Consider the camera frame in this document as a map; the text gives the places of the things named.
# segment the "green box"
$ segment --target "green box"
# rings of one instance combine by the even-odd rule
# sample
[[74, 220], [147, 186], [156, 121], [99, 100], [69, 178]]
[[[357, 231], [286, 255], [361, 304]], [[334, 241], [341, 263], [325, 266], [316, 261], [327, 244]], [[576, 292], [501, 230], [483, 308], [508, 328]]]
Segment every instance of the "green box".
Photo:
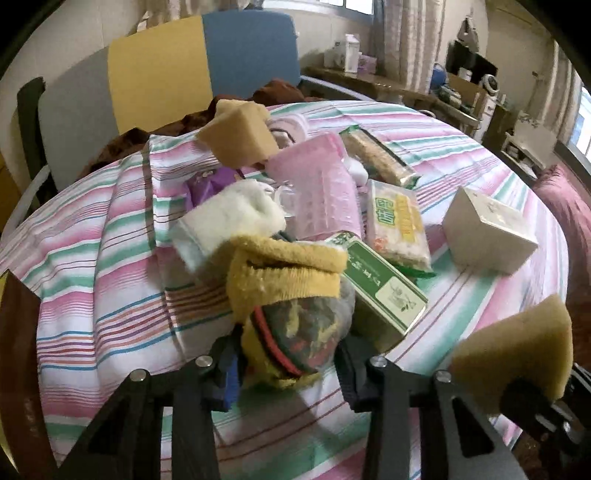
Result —
[[352, 330], [380, 352], [391, 350], [425, 312], [426, 295], [351, 233], [338, 233], [327, 242], [349, 253], [343, 275], [357, 294]]

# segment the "metal screw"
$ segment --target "metal screw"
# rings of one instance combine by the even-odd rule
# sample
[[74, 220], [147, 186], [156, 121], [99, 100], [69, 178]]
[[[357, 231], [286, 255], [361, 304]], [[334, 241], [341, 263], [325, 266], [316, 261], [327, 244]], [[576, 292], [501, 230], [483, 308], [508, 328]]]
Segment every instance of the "metal screw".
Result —
[[447, 370], [437, 370], [437, 372], [435, 372], [435, 379], [441, 383], [451, 383], [452, 374]]
[[144, 370], [143, 368], [136, 368], [129, 374], [129, 378], [132, 382], [141, 382], [145, 380], [146, 376], [146, 370]]
[[207, 368], [213, 365], [213, 358], [209, 355], [198, 356], [195, 359], [195, 365], [201, 368]]
[[384, 368], [386, 365], [388, 365], [388, 361], [386, 360], [386, 357], [384, 357], [383, 355], [373, 356], [369, 359], [369, 363], [376, 368]]

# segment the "white container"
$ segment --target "white container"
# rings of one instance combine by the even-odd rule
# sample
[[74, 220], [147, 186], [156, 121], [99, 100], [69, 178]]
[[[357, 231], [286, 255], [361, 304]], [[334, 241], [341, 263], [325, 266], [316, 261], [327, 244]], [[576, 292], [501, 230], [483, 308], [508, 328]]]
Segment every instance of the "white container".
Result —
[[443, 230], [459, 265], [512, 274], [538, 248], [521, 212], [465, 187], [453, 198]]
[[343, 164], [358, 187], [363, 187], [368, 182], [368, 171], [359, 160], [347, 156], [343, 159]]
[[355, 35], [345, 34], [345, 40], [335, 44], [335, 62], [348, 73], [357, 73], [359, 66], [359, 40]]

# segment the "gray panel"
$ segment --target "gray panel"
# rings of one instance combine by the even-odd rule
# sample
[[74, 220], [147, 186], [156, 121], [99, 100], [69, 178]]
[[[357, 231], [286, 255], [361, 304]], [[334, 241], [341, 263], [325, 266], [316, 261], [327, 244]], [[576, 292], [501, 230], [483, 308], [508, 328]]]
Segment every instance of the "gray panel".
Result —
[[108, 53], [103, 48], [74, 65], [39, 100], [43, 146], [58, 191], [74, 183], [119, 135], [109, 91]]

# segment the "black clamp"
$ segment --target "black clamp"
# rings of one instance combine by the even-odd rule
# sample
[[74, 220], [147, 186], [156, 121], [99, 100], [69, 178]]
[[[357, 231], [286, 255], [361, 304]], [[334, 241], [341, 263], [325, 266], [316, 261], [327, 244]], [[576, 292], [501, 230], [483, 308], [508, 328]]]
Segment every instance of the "black clamp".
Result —
[[132, 371], [84, 430], [56, 480], [159, 480], [164, 407], [173, 407], [173, 479], [219, 480], [212, 411], [228, 411], [245, 370], [242, 327], [181, 369]]
[[364, 339], [349, 335], [335, 352], [343, 397], [371, 412], [363, 480], [408, 480], [411, 408], [420, 414], [423, 480], [526, 480], [489, 420], [447, 371], [404, 372]]

